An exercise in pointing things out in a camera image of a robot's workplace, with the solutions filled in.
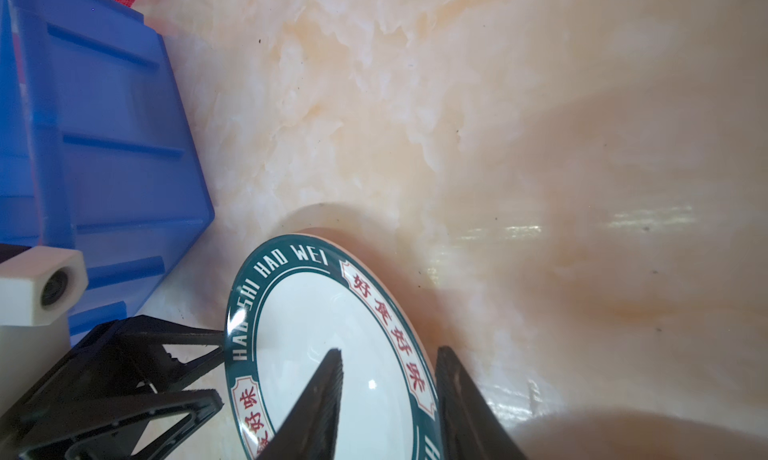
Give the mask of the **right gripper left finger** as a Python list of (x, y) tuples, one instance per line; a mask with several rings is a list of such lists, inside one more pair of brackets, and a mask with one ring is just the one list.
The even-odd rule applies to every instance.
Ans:
[(341, 351), (330, 349), (258, 459), (333, 459), (342, 389)]

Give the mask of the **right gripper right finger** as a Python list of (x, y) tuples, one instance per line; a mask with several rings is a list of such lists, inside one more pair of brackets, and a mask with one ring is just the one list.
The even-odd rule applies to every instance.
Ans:
[(435, 374), (446, 459), (527, 459), (451, 347), (438, 349)]

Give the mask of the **blue plastic bin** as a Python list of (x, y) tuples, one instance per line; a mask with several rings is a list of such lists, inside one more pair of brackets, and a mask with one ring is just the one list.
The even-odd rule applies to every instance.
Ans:
[(1, 0), (1, 240), (75, 249), (72, 340), (133, 316), (214, 218), (164, 40), (114, 0)]

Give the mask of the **green rim plate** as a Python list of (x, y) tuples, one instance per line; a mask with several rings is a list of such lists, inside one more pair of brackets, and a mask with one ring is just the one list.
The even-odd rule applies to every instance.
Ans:
[(343, 367), (337, 458), (444, 457), (425, 348), (385, 285), (335, 243), (294, 233), (258, 246), (235, 277), (225, 333), (248, 458), (267, 447), (332, 349)]

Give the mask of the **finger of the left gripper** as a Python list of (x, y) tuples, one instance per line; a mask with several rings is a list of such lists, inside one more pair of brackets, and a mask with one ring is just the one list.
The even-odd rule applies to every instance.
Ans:
[(208, 389), (23, 408), (1, 419), (1, 457), (165, 459), (222, 406)]
[[(174, 357), (169, 346), (209, 347), (189, 361)], [(147, 315), (95, 326), (77, 348), (106, 366), (127, 367), (157, 392), (181, 391), (224, 361), (224, 332), (190, 327)]]

